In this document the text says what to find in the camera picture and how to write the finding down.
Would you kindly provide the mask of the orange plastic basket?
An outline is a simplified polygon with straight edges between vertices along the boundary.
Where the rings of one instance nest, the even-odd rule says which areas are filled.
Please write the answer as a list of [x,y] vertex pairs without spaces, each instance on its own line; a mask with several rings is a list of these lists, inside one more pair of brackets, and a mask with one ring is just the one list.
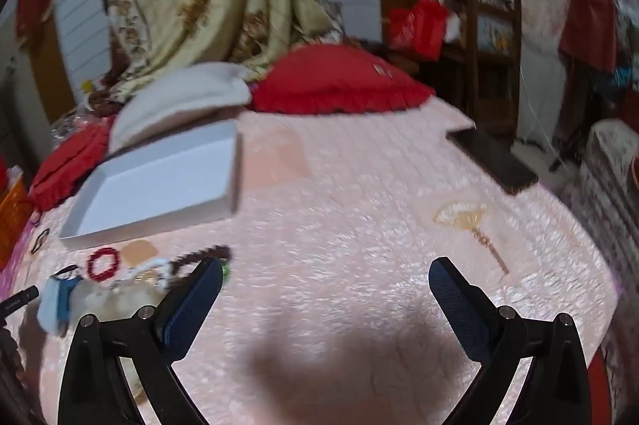
[[20,177],[6,192],[0,209],[0,268],[6,268],[22,232],[32,217],[34,203],[30,199],[23,178]]

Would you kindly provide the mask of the red shopping bag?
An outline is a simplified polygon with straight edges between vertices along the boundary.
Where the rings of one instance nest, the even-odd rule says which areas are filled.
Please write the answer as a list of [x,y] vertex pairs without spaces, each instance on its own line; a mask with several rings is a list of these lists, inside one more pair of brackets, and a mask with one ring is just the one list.
[[411,8],[393,8],[389,17],[389,46],[421,60],[441,55],[448,8],[439,0],[417,0]]

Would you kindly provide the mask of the black smartphone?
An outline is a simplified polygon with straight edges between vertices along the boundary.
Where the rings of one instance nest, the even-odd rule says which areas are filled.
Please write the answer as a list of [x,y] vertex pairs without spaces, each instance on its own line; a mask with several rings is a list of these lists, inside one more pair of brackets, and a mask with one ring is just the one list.
[[468,127],[448,131],[446,139],[482,169],[509,196],[517,196],[538,182],[537,174],[490,135]]

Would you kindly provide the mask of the cream dotted scrunchie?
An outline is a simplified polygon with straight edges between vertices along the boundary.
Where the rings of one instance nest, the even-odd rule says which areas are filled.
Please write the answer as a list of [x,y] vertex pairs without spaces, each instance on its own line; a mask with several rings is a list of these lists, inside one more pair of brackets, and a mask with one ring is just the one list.
[[127,319],[143,306],[156,307],[168,291],[172,270],[170,260],[153,257],[129,268],[108,286],[89,279],[80,281],[69,298],[69,322],[75,326],[88,314],[99,321]]

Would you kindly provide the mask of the red ruffled cushion left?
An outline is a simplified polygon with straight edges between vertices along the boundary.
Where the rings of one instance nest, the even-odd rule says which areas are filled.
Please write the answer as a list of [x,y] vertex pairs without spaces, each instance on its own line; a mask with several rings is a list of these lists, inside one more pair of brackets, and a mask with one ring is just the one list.
[[114,120],[112,115],[89,123],[42,162],[29,191],[38,212],[52,210],[71,197],[103,161]]

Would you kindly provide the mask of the red cushion right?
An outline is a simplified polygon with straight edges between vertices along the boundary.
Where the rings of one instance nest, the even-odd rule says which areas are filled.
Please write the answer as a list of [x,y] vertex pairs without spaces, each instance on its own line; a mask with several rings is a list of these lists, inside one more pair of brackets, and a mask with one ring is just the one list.
[[359,48],[313,44],[277,60],[250,108],[283,115],[391,112],[421,106],[434,89]]

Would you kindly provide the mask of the white shallow tray box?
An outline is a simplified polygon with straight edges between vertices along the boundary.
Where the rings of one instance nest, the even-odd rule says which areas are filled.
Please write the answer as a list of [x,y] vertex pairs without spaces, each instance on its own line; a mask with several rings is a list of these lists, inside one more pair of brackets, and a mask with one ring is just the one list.
[[90,249],[232,217],[239,143],[237,123],[225,120],[107,160],[79,189],[60,240]]

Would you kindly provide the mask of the white pillow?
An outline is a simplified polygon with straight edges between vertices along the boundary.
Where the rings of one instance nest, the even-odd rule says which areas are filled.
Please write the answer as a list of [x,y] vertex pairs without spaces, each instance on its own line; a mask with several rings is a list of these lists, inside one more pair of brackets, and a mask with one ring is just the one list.
[[223,62],[200,63],[163,75],[119,111],[108,151],[117,153],[207,115],[248,105],[248,75],[247,67]]

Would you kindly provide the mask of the blue hair claw clip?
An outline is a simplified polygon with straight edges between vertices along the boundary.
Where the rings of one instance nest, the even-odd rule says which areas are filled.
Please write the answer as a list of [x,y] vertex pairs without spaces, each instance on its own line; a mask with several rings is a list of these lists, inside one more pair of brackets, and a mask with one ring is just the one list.
[[68,265],[59,270],[54,276],[54,317],[57,322],[67,322],[70,315],[70,295],[82,280],[77,265]]

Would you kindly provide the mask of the wooden chair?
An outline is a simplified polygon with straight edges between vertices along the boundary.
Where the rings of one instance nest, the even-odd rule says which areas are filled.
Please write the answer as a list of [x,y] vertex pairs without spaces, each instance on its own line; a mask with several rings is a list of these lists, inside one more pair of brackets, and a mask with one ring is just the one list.
[[441,54],[454,73],[450,102],[510,145],[519,121],[521,0],[444,2],[460,21],[460,35],[445,43]]

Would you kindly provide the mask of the light blue fluffy scrunchie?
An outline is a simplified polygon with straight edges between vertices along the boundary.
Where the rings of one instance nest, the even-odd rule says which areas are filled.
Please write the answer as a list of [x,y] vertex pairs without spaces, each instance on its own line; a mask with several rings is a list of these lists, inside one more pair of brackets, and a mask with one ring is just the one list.
[[63,336],[66,332],[67,322],[57,322],[54,317],[54,280],[50,277],[47,280],[44,290],[40,295],[40,304],[37,312],[37,321],[40,328],[49,335]]

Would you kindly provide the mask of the pink quilted bedspread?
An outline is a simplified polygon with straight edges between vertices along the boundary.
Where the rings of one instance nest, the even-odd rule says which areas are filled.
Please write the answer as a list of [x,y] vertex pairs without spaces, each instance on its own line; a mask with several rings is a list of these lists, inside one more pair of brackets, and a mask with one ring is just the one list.
[[[231,250],[228,281],[175,374],[211,424],[438,424],[478,365],[428,282],[448,257],[498,306],[560,312],[586,357],[619,295],[589,234],[542,185],[509,196],[446,139],[468,120],[439,99],[403,112],[246,111],[232,217],[149,236],[175,258]],[[85,266],[41,219],[17,288]]]

